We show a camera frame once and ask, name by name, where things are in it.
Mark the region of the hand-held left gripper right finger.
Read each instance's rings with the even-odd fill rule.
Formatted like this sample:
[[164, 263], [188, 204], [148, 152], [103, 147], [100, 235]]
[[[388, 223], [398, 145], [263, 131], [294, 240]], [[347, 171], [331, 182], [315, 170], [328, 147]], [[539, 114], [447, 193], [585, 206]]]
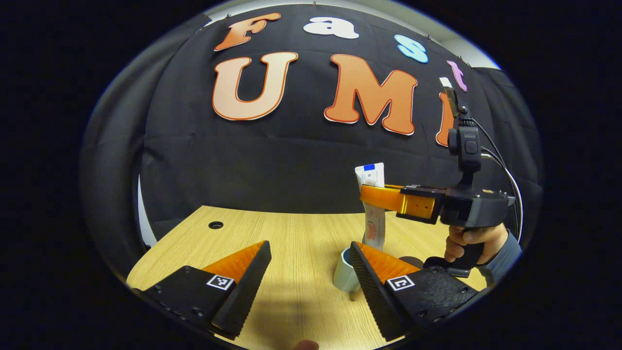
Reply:
[[426, 262], [419, 268], [362, 242], [351, 242], [349, 259], [388, 342], [437, 328], [478, 294], [441, 264]]

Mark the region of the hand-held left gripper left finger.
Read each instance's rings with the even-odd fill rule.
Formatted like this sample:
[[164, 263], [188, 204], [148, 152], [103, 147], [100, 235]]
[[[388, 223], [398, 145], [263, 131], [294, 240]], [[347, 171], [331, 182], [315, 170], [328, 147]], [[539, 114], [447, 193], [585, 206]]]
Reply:
[[242, 332], [271, 259], [269, 241], [260, 241], [202, 269], [182, 266], [133, 292], [191, 329], [233, 340]]

